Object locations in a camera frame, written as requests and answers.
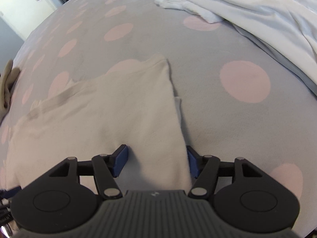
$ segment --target brown cloth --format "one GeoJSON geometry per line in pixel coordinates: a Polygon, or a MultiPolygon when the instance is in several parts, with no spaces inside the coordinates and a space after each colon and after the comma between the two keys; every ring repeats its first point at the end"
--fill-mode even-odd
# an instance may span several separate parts
{"type": "Polygon", "coordinates": [[[9,60],[3,73],[0,76],[0,122],[4,116],[9,112],[10,99],[12,93],[10,92],[12,86],[20,74],[19,68],[13,68],[13,60],[9,60]]]}

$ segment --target gray wall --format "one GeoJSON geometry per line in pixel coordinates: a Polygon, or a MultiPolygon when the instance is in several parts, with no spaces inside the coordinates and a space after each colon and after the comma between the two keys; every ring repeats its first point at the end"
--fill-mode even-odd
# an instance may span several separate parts
{"type": "Polygon", "coordinates": [[[24,41],[0,18],[0,73],[14,59],[24,41]]]}

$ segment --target blue gripper pad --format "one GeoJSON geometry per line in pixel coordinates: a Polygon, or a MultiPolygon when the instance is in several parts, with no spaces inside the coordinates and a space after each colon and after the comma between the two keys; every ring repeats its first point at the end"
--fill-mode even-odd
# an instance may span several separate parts
{"type": "Polygon", "coordinates": [[[200,175],[197,159],[194,157],[194,155],[191,154],[191,152],[188,149],[187,149],[187,155],[188,155],[188,162],[189,162],[189,169],[191,171],[191,176],[197,179],[198,176],[200,175]]]}
{"type": "Polygon", "coordinates": [[[20,190],[21,190],[21,186],[17,186],[15,188],[11,189],[11,190],[5,191],[2,194],[2,197],[4,199],[9,199],[9,198],[13,197],[15,194],[17,194],[20,190]]]}
{"type": "Polygon", "coordinates": [[[115,152],[114,154],[117,154],[115,157],[115,163],[113,166],[113,169],[111,171],[111,174],[114,178],[118,177],[119,174],[121,173],[124,165],[128,161],[128,156],[129,156],[129,149],[127,145],[121,145],[115,152]]]}

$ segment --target gray bedsheet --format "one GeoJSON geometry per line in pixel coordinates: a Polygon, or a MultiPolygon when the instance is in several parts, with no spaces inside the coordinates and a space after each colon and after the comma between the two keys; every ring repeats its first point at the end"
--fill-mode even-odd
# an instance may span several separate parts
{"type": "MultiPolygon", "coordinates": [[[[161,53],[182,99],[186,143],[224,161],[245,157],[286,185],[300,198],[294,230],[305,236],[317,224],[316,98],[231,24],[209,25],[153,1],[70,0],[29,36],[14,60],[22,73],[0,129],[4,166],[10,130],[34,100],[53,96],[70,79],[161,53]]],[[[5,187],[4,168],[0,177],[5,187]]]]}
{"type": "Polygon", "coordinates": [[[300,80],[317,96],[317,85],[294,63],[292,63],[289,59],[287,59],[284,55],[278,52],[275,48],[270,46],[268,43],[263,40],[257,38],[251,33],[247,32],[243,28],[238,27],[235,24],[232,24],[235,29],[243,36],[250,39],[254,42],[258,47],[260,47],[263,51],[265,51],[269,56],[282,64],[286,69],[289,69],[292,73],[294,73],[300,80]]]}

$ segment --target bed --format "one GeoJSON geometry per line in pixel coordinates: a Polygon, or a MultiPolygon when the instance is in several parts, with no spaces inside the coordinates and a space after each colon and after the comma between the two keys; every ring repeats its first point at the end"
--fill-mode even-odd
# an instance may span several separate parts
{"type": "Polygon", "coordinates": [[[245,157],[285,185],[301,204],[294,231],[306,236],[317,225],[316,97],[229,22],[153,1],[69,0],[31,33],[14,59],[22,71],[0,129],[1,187],[12,128],[35,100],[161,53],[186,144],[223,161],[245,157]]]}

